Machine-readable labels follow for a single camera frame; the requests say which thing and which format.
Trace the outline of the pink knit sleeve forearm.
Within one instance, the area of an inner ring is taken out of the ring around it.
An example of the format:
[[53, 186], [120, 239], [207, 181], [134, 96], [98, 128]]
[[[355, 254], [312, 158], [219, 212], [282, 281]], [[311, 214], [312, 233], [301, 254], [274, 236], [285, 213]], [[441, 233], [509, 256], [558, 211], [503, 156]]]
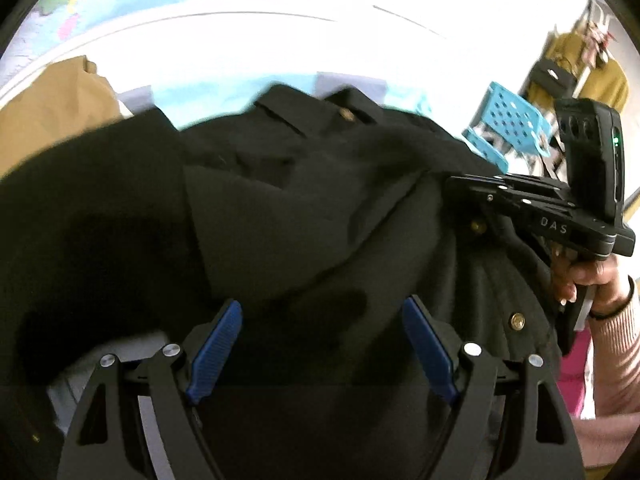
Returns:
[[589, 321], [596, 416], [573, 427], [588, 469], [611, 466], [639, 429], [639, 300], [634, 289], [620, 312]]

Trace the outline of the person's right hand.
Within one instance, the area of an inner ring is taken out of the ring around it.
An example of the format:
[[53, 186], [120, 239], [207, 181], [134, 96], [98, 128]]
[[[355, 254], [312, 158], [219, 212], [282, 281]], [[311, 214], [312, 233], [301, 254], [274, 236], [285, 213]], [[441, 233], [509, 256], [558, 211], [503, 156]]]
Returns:
[[551, 290], [561, 304], [575, 302], [579, 286], [596, 288], [591, 307], [595, 316], [616, 315], [630, 303], [632, 286], [624, 257], [612, 254], [605, 260], [579, 261], [558, 243], [552, 243], [550, 250]]

